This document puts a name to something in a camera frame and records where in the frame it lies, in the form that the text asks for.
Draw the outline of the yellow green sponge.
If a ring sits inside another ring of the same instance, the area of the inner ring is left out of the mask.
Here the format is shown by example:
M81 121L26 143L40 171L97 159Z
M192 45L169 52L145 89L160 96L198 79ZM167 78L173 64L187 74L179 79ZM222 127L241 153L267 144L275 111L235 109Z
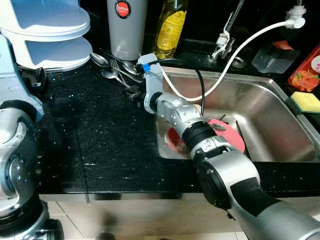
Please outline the yellow green sponge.
M320 114L320 100L312 93L294 92L289 98L298 112Z

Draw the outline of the stainless steel sink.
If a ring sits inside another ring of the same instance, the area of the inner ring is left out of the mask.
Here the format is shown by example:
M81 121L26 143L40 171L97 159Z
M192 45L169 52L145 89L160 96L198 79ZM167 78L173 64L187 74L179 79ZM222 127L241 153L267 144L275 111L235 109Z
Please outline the stainless steel sink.
M318 163L320 135L308 119L290 108L288 96L267 77L202 71L206 118L226 122L246 144L254 162Z

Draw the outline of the red peach soap bottle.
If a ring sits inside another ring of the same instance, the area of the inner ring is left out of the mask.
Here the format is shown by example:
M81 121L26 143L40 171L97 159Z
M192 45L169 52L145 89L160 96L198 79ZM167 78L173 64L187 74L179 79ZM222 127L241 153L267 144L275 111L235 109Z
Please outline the red peach soap bottle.
M300 92L311 93L320 82L320 44L315 46L302 63L288 77L289 86Z

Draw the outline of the large steel spoon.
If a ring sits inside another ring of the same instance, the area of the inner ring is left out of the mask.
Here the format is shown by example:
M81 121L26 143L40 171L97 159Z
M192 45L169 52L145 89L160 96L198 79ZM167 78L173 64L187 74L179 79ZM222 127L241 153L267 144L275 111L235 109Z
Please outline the large steel spoon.
M121 83L124 87L126 87L126 89L128 90L132 90L132 86L130 86L128 83L126 83L124 80L122 80L120 77L119 77L119 74L116 73L115 70L113 69L103 69L101 71L101 74L103 77L107 78L107 79L115 79L117 82Z
M102 57L102 55L96 54L96 53L91 53L90 54L90 58L100 67L108 67L112 70L117 71L118 73L121 73L129 78L131 78L133 81L137 82L137 83L142 83L143 80L140 77L136 77L133 74L130 74L126 71L120 70L119 68L117 68L116 66L110 64L110 62L105 58Z

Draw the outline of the clear plastic container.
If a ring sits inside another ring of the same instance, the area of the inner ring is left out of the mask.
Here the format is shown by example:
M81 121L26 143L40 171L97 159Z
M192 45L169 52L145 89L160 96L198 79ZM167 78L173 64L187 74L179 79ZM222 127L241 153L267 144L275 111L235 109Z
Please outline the clear plastic container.
M259 73L283 74L300 55L285 39L268 43L259 49L251 64Z

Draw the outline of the black chopstick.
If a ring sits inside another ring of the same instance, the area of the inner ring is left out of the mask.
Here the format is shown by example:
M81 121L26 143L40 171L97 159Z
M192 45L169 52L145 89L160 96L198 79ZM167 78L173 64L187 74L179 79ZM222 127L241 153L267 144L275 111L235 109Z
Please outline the black chopstick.
M236 131L237 131L237 133L240 137L240 141L241 141L241 146L239 146L238 149L241 150L243 153L245 153L247 150L247 147L246 147L246 141L244 140L244 137L243 137L242 126L241 126L240 122L237 120L235 121L235 123L236 123L236 127L237 127Z

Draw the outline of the pink plate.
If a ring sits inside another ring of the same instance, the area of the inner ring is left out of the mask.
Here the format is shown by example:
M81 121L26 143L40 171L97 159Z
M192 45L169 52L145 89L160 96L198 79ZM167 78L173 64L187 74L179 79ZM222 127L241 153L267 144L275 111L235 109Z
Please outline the pink plate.
M228 123L221 121L220 119L212 118L207 121L208 124L210 124L210 122L215 122L225 126L226 131L214 130L215 134L217 136L223 137L229 144L234 146L238 151L240 151L241 153L244 153L240 149L238 149L238 147L242 145L242 142L240 141L240 136L238 135L237 131L234 128L232 128Z

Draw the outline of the small steel spoon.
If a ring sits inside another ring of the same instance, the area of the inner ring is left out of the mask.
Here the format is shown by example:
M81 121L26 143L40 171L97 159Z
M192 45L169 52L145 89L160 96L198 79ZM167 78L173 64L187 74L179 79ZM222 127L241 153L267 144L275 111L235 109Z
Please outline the small steel spoon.
M220 125L216 122L210 122L209 125L215 130L215 131L226 131L226 126Z

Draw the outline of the red bowl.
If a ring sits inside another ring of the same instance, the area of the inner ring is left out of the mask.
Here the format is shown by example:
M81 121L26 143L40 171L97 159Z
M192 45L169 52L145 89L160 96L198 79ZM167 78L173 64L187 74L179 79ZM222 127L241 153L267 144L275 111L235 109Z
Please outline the red bowl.
M167 130L164 136L164 141L166 145L175 153L181 154L183 156L188 155L185 142L180 138L178 132L175 128L171 127Z

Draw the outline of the grey thermos with red sticker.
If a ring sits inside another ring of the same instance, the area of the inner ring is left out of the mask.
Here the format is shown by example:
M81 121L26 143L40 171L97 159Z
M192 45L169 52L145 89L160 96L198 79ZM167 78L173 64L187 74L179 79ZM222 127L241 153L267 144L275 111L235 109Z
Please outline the grey thermos with red sticker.
M142 55L148 0L106 0L110 54L124 61Z

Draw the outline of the chrome sink faucet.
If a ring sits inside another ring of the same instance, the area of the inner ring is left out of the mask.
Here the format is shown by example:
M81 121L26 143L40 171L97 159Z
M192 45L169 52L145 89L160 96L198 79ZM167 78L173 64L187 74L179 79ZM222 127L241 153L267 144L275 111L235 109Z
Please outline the chrome sink faucet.
M227 21L222 28L222 31L218 35L217 40L215 41L215 48L214 51L207 56L207 60L211 64L217 63L219 60L224 60L228 53L231 51L233 47L234 38L231 37L230 30L233 26L234 21L236 20L242 6L246 0L237 0L237 6L235 9L230 13Z

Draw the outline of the yellow dish soap bottle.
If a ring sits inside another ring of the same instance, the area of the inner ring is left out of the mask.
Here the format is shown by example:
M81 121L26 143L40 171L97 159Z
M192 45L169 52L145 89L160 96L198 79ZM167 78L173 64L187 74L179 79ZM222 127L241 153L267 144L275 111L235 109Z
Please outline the yellow dish soap bottle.
M164 0L153 44L153 54L157 59L174 57L185 25L188 5L189 0Z

